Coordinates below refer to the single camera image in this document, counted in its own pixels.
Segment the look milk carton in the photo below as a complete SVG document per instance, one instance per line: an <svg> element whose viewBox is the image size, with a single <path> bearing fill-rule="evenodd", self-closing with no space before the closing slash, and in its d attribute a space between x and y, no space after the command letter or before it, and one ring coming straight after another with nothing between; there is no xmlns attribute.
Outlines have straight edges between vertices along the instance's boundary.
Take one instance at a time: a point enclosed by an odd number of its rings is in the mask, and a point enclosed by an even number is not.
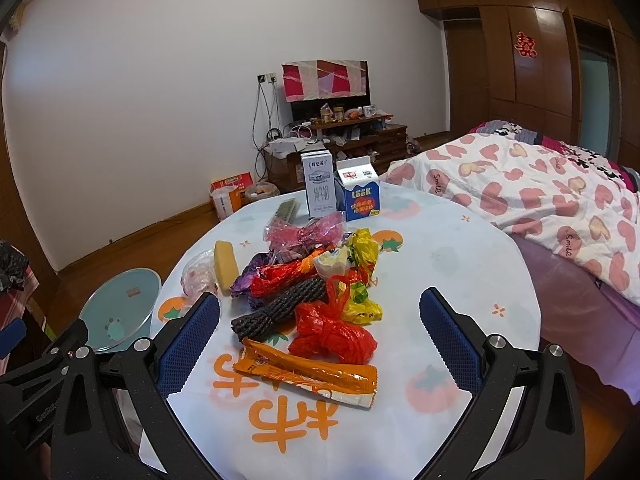
<svg viewBox="0 0 640 480"><path fill-rule="evenodd" d="M347 222L380 214L380 180L368 156L336 163L335 195Z"/></svg>

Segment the yellow sponge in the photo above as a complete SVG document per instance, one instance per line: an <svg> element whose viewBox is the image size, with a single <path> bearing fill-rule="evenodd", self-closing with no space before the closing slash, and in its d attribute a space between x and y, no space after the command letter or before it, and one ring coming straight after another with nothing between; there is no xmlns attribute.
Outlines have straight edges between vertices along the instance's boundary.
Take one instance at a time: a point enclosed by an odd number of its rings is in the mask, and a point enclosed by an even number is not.
<svg viewBox="0 0 640 480"><path fill-rule="evenodd" d="M224 294L228 294L231 285L240 276L236 256L234 255L234 247L231 242L222 240L216 242L216 247L213 251L213 263L220 289Z"/></svg>

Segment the milk carton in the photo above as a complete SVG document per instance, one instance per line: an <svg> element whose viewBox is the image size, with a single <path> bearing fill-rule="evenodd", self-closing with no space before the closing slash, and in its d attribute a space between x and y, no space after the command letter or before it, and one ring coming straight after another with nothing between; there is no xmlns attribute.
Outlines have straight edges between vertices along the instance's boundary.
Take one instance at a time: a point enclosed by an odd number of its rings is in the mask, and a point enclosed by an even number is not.
<svg viewBox="0 0 640 480"><path fill-rule="evenodd" d="M306 203L310 218L335 213L335 187L332 182L334 158L327 150L300 155L305 173Z"/></svg>
<svg viewBox="0 0 640 480"><path fill-rule="evenodd" d="M336 164L335 195L347 222L380 214L380 180L368 156Z"/></svg>

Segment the round table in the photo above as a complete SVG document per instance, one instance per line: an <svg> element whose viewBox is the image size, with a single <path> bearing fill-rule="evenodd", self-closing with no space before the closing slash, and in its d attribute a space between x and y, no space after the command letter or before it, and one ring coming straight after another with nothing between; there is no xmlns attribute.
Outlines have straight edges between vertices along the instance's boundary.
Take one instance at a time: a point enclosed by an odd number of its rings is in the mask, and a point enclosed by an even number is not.
<svg viewBox="0 0 640 480"><path fill-rule="evenodd" d="M378 392L370 410L324 402L286 384L233 371L241 345L230 320L249 311L245 300L223 298L220 323L193 372L169 404L212 466L225 479L412 479L430 460L464 412L470 394L459 390L420 322L418 300L436 286L453 309L472 316L486 334L500 333L516 348L537 349L540 310L515 243L461 205L381 183L381 214L349 222L369 228L382 243L370 297L383 319L367 329L378 342L370 363ZM284 200L302 204L296 224L308 220L304 192L246 206L189 249L156 301L154 336L176 316L184 265L216 240L234 245L240 270L258 252L266 223ZM286 351L294 324L270 339ZM498 455L522 390L510 400L479 466ZM140 458L155 468L146 437Z"/></svg>

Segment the bed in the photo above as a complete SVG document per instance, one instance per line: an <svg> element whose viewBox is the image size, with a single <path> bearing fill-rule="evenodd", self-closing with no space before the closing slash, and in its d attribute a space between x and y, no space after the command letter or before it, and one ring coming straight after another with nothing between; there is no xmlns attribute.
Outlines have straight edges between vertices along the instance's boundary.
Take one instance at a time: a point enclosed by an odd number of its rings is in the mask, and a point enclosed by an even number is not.
<svg viewBox="0 0 640 480"><path fill-rule="evenodd" d="M504 121L395 162L382 180L457 202L517 243L541 336L640 401L640 175Z"/></svg>

